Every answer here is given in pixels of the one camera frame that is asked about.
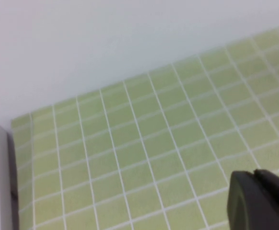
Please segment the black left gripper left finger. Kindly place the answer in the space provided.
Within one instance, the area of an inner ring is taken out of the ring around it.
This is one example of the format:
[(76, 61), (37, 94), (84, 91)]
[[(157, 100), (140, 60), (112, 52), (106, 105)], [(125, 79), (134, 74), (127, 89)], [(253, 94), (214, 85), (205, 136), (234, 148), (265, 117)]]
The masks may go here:
[(256, 184), (252, 174), (234, 171), (231, 174), (227, 201), (227, 216), (232, 230), (248, 230), (249, 210), (256, 196)]

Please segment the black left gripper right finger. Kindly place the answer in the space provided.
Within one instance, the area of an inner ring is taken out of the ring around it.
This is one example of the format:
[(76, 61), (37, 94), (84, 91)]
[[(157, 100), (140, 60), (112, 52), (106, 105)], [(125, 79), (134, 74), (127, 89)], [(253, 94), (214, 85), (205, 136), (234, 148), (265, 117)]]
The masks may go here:
[(244, 228), (279, 230), (279, 176), (268, 170), (245, 172)]

